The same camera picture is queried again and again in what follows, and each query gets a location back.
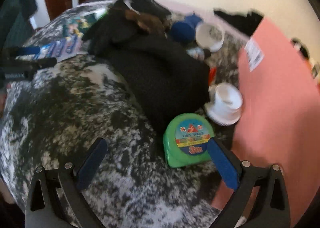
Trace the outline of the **white spool far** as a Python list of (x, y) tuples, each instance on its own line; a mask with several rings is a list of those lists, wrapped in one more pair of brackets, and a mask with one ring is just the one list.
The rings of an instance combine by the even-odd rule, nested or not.
[(225, 30), (219, 25), (202, 22), (196, 26), (195, 40), (202, 49), (217, 52), (223, 46)]

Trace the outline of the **blue white packet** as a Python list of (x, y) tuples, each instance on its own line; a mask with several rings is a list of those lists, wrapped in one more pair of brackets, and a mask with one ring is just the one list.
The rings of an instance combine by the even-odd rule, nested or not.
[(35, 54), (19, 56), (18, 58), (27, 61), (55, 58), (59, 63), (78, 55), (81, 45), (81, 38), (77, 35), (72, 35), (42, 46)]

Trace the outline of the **panda plush toy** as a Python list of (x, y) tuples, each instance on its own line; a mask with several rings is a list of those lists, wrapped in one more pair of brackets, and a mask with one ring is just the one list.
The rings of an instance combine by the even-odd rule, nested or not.
[(300, 39), (292, 38), (291, 43), (294, 48), (302, 55), (307, 67), (310, 69), (312, 77), (319, 83), (319, 62), (310, 57), (309, 51)]

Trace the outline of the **black fabric by wall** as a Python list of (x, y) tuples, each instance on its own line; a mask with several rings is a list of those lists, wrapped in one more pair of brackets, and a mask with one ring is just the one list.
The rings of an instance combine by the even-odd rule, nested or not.
[(236, 28), (239, 32), (249, 37), (254, 34), (264, 18), (263, 15), (254, 10), (249, 11), (247, 14), (229, 14), (223, 10), (214, 9), (213, 13), (226, 23)]

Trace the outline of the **white spool near box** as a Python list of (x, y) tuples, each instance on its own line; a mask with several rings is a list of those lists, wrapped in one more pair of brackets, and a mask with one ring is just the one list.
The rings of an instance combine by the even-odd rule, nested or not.
[(241, 117), (242, 95), (232, 84), (220, 83), (209, 87), (210, 102), (204, 105), (207, 116), (216, 124), (230, 126)]

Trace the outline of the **black gloves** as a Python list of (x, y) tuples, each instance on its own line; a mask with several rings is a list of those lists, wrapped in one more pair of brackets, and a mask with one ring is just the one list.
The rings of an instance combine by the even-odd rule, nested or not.
[(123, 76), (157, 140), (175, 117), (209, 102), (210, 67), (166, 36), (170, 14), (154, 0), (117, 0), (82, 38)]

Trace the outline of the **green tape measure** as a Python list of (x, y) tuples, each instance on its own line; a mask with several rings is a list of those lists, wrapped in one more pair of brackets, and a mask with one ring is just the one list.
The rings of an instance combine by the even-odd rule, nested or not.
[(181, 114), (168, 125), (164, 136), (165, 159), (169, 167), (181, 168), (210, 161), (208, 141), (212, 125), (198, 114)]

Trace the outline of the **pink bed sheet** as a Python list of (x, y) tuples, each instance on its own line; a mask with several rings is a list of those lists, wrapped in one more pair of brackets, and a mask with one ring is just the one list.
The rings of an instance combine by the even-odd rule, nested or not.
[(161, 6), (166, 7), (167, 9), (171, 10), (174, 13), (181, 13), (184, 15), (195, 13), (199, 15), (204, 20), (204, 22), (207, 22), (210, 24), (217, 24), (221, 26), (226, 32), (237, 37), (238, 39), (241, 39), (244, 42), (247, 42), (249, 40), (249, 36), (238, 31), (236, 28), (228, 24), (226, 21), (224, 21), (220, 17), (215, 16), (212, 11), (199, 9), (197, 7), (192, 7), (190, 5), (179, 3), (173, 0), (155, 0), (155, 1), (159, 3)]

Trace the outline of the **blue spool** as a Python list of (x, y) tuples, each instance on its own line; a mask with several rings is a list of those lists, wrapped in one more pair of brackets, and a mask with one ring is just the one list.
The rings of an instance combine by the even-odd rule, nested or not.
[(184, 20), (173, 23), (169, 34), (173, 41), (183, 45), (189, 44), (195, 40), (196, 27), (202, 21), (201, 17), (193, 13), (186, 16)]

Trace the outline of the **small blue thread bobbin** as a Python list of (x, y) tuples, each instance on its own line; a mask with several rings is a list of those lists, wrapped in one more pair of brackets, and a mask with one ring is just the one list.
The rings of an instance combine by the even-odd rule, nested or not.
[(209, 58), (212, 52), (209, 49), (202, 49), (200, 47), (195, 47), (187, 50), (187, 54), (196, 60), (204, 61)]

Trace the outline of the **colourful cartoon packet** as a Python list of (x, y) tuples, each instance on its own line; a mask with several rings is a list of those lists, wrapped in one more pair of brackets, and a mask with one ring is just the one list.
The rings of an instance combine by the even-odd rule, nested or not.
[(73, 15), (70, 18), (65, 18), (62, 21), (62, 37), (71, 37), (77, 35), (82, 37), (93, 24), (101, 19), (107, 10), (100, 8), (94, 11), (89, 11), (83, 15)]

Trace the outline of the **pink storage box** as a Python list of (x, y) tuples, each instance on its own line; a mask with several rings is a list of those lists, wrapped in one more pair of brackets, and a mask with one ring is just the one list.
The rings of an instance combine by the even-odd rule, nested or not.
[[(229, 150), (255, 167), (280, 167), (294, 227), (319, 190), (319, 89), (303, 57), (269, 19), (239, 53), (239, 87), (244, 105)], [(253, 188), (246, 208), (258, 191)], [(214, 206), (221, 211), (232, 193), (222, 181)]]

